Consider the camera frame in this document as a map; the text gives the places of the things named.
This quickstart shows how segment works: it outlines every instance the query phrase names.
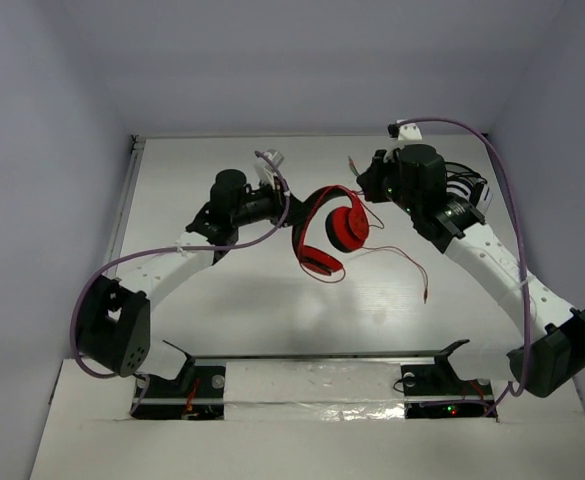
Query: white wall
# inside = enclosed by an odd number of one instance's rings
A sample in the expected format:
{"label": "white wall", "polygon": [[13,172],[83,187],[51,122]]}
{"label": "white wall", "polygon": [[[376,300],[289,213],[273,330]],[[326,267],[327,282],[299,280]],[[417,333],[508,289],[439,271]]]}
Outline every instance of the white wall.
{"label": "white wall", "polygon": [[129,154],[59,5],[0,0],[0,480],[29,476]]}
{"label": "white wall", "polygon": [[491,126],[564,0],[64,0],[135,133]]}
{"label": "white wall", "polygon": [[[585,307],[585,0],[569,0],[493,137],[512,174],[532,265]],[[578,376],[585,404],[585,370]]]}

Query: screw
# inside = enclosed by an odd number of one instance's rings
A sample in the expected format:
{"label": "screw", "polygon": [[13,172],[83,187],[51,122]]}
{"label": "screw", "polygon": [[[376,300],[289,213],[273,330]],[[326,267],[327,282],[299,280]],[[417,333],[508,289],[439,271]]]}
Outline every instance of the screw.
{"label": "screw", "polygon": [[212,377],[212,388],[223,388],[225,386],[225,377],[223,375],[215,375]]}
{"label": "screw", "polygon": [[403,385],[408,388],[412,388],[416,385],[416,380],[412,372],[406,372],[405,375],[403,375]]}

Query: white backdrop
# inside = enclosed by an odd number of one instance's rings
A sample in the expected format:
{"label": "white backdrop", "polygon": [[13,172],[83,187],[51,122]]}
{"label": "white backdrop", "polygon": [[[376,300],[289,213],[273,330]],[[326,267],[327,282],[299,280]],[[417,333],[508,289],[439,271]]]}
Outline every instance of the white backdrop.
{"label": "white backdrop", "polygon": [[64,2],[132,132],[262,134],[487,131],[564,0]]}

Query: red headphones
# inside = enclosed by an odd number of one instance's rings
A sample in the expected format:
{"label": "red headphones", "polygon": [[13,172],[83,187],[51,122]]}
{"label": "red headphones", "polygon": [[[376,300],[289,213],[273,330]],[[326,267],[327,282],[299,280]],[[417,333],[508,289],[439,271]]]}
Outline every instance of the red headphones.
{"label": "red headphones", "polygon": [[363,246],[370,233],[365,209],[354,192],[341,185],[323,187],[310,195],[304,204],[311,208],[304,223],[292,228],[292,247],[299,263],[315,273],[330,276],[343,270],[343,264],[318,248],[305,245],[305,233],[310,221],[322,205],[338,197],[348,197],[352,207],[338,207],[325,219],[325,231],[330,243],[344,253],[353,252]]}

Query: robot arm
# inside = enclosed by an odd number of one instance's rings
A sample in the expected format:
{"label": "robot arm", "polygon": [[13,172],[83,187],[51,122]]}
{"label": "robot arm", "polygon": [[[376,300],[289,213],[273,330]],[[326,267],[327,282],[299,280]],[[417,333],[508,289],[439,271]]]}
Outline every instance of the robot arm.
{"label": "robot arm", "polygon": [[[503,308],[525,338],[521,287],[531,301],[531,363],[526,389],[546,397],[585,368],[585,309],[576,310],[527,272],[522,283],[519,262],[485,222],[483,214],[447,188],[446,166],[436,150],[411,143],[391,152],[377,151],[357,182],[366,200],[394,202],[410,215],[414,229],[441,253],[460,265]],[[500,358],[521,381],[523,351]],[[455,371],[454,355],[449,358]],[[503,372],[495,365],[492,372]],[[494,375],[491,378],[503,378]]]}
{"label": "robot arm", "polygon": [[[266,152],[275,165],[283,157]],[[150,335],[151,311],[192,275],[218,263],[236,248],[238,230],[262,220],[279,224],[285,196],[271,168],[257,160],[259,187],[253,189],[238,170],[216,176],[210,199],[179,237],[173,252],[151,257],[134,270],[109,279],[101,275],[81,304],[76,338],[78,350],[116,375],[144,373],[153,383],[172,390],[191,384],[194,359],[178,347]],[[289,195],[287,216],[280,226],[306,218],[306,207]]]}

